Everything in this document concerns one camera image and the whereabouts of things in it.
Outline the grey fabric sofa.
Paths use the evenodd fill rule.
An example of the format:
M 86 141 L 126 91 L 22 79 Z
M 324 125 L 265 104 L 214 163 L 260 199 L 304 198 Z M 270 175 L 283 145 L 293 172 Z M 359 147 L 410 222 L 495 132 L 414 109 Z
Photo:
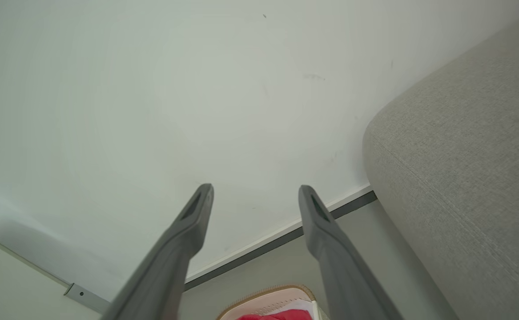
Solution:
M 386 105 L 363 157 L 460 320 L 519 320 L 519 20 Z

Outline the red and white garment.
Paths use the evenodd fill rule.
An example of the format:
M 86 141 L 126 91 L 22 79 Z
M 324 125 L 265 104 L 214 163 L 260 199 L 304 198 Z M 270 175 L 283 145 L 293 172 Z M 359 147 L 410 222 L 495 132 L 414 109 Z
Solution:
M 313 320 L 313 318 L 308 311 L 294 308 L 268 315 L 243 315 L 237 320 Z

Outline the white laundry basket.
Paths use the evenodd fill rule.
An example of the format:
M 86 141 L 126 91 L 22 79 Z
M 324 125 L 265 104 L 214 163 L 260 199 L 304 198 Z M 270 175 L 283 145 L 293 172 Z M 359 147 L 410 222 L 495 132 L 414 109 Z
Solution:
M 279 312 L 279 309 L 293 300 L 316 301 L 317 310 L 311 314 L 313 320 L 330 320 L 329 316 L 319 306 L 315 295 L 303 285 L 280 285 L 258 291 L 238 300 L 225 308 L 215 320 L 237 320 L 248 315 L 268 315 Z

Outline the grey metal partition foot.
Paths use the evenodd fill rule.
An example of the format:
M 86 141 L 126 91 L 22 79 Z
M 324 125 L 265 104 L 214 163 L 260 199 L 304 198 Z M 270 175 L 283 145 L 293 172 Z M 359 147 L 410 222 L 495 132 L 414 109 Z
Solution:
M 93 292 L 83 288 L 82 286 L 79 286 L 76 283 L 72 283 L 68 286 L 64 296 L 74 300 L 79 304 L 82 304 L 84 307 L 98 312 L 99 314 L 104 314 L 110 307 L 110 302 L 108 302 L 108 300 L 97 296 Z

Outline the white partition panel grey frame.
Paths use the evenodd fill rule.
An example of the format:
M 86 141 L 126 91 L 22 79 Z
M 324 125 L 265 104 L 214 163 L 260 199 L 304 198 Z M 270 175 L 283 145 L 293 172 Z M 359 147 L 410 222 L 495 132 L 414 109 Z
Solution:
M 0 243 L 0 320 L 99 320 L 66 296 L 69 287 Z

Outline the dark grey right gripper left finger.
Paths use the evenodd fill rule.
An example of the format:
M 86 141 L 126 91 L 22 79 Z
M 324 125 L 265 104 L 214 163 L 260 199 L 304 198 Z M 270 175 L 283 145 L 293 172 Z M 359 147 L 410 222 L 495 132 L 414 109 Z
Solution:
M 201 184 L 101 320 L 177 320 L 190 260 L 204 245 L 214 188 Z

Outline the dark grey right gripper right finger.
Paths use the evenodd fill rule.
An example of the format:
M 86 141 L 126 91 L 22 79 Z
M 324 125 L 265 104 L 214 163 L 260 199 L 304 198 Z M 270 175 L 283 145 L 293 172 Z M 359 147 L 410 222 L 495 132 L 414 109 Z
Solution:
M 316 191 L 298 191 L 308 250 L 318 260 L 331 320 L 403 320 L 389 295 Z

